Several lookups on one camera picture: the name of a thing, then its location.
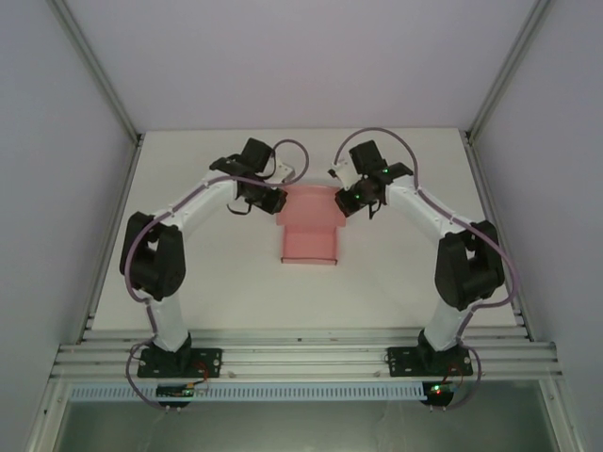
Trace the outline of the pink paper box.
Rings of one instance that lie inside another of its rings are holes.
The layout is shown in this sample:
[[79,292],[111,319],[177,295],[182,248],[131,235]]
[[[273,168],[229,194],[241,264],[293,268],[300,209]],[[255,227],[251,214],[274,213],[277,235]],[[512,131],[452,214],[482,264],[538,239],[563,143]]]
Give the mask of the pink paper box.
[[334,186],[291,186],[276,217],[283,228],[281,262],[335,266],[338,233],[346,218],[335,202]]

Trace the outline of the aluminium table side rail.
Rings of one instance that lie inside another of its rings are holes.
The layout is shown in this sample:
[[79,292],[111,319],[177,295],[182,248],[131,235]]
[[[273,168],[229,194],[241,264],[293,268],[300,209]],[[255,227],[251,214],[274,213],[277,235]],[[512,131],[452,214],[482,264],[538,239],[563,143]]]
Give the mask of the aluminium table side rail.
[[464,150],[469,167],[471,169],[472,177],[478,191],[481,207],[483,208],[486,218],[497,226],[499,245],[509,260],[509,263],[507,263],[507,261],[503,259],[505,276],[507,278],[505,287],[508,295],[511,297],[507,305],[510,306],[513,311],[513,317],[517,327],[523,330],[524,336],[528,340],[533,341],[534,336],[530,331],[528,312],[523,304],[519,271],[513,259],[513,254],[509,250],[508,240],[503,231],[502,220],[497,212],[492,190],[482,167],[480,156],[470,140],[470,133],[468,131],[461,130],[460,136],[464,145]]
[[70,342],[73,344],[81,342],[90,315],[96,312],[145,136],[145,133],[136,136],[134,144],[128,151],[125,168],[117,180],[117,187],[112,192],[111,208],[109,210],[107,225],[101,237],[100,251],[93,267],[90,285],[83,298],[84,304],[81,308],[77,327],[74,330],[73,337],[70,339]]

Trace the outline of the aluminium rail beam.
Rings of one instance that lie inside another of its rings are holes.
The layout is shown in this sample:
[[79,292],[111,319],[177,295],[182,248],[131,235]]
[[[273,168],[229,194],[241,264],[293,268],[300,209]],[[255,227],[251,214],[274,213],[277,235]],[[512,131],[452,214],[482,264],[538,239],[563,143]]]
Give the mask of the aluminium rail beam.
[[[370,381],[388,379],[386,351],[413,346],[416,329],[196,330],[195,347],[222,351],[221,380]],[[54,379],[117,381],[124,376],[131,346],[144,331],[89,330],[76,345],[59,347]],[[562,365],[550,342],[529,339],[523,327],[473,327],[465,337],[481,358],[489,380],[558,378]]]

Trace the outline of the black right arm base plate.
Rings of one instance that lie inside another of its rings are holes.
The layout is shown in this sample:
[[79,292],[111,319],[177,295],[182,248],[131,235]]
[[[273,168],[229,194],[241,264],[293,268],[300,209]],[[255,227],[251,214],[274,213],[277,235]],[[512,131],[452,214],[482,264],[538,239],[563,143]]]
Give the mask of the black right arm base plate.
[[391,377],[467,377],[474,374],[469,352],[461,347],[429,351],[416,347],[390,347],[386,362]]

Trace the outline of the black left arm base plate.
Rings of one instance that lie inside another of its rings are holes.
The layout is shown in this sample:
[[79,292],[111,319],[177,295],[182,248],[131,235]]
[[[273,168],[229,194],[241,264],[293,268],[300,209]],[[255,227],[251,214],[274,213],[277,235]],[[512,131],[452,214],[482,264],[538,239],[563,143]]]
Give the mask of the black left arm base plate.
[[218,378],[221,348],[189,348],[168,352],[146,348],[140,354],[137,376],[141,379]]

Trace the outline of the aluminium frame post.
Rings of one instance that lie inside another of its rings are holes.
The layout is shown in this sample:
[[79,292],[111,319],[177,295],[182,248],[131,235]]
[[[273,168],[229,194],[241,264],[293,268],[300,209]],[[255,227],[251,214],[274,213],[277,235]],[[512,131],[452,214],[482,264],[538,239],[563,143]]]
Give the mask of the aluminium frame post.
[[525,20],[497,71],[494,81],[466,130],[466,139],[469,145],[474,146],[480,139],[556,3],[557,0],[533,0]]
[[113,117],[119,123],[122,130],[133,142],[138,144],[140,132],[127,113],[121,97],[114,88],[100,59],[90,45],[83,28],[76,20],[67,0],[44,0],[55,16],[63,33],[70,41],[72,47],[78,54],[92,82],[102,95]]

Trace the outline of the aluminium frame leg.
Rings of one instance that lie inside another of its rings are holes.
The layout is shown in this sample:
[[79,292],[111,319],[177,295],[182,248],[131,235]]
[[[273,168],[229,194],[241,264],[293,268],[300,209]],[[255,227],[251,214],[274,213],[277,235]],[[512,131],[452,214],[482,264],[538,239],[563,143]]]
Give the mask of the aluminium frame leg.
[[72,385],[51,380],[44,390],[41,404],[25,446],[25,452],[53,452],[72,393]]
[[586,452],[572,396],[564,379],[539,381],[546,413],[560,452]]

